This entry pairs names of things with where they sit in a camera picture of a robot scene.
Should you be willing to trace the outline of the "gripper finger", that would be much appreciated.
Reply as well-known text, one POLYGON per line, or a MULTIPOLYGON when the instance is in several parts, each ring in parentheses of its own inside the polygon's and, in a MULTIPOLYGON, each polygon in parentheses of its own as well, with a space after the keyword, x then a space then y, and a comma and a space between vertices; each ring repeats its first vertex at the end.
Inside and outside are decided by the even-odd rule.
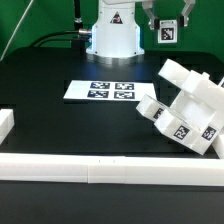
POLYGON ((187 27, 189 22, 189 15, 193 10, 196 0, 183 0, 185 5, 182 9, 181 14, 178 16, 178 26, 187 27))
POLYGON ((158 17, 156 17, 153 14, 153 6, 154 6, 154 0, 145 0, 142 2, 142 7, 149 18, 149 27, 151 30, 158 30, 160 28, 160 20, 158 17))

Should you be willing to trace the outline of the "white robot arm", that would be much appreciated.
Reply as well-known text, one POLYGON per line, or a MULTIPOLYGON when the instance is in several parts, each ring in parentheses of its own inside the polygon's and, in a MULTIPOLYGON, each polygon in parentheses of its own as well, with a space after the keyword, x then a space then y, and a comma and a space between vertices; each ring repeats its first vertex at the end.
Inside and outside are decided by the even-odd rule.
POLYGON ((140 2, 149 18, 149 28, 158 32, 158 42, 176 43, 179 27, 186 27, 196 0, 185 5, 176 20, 161 20, 152 8, 155 0, 98 0, 98 20, 91 29, 87 58, 104 64, 129 64, 141 61, 145 51, 140 47, 140 27, 135 21, 135 4, 140 2))

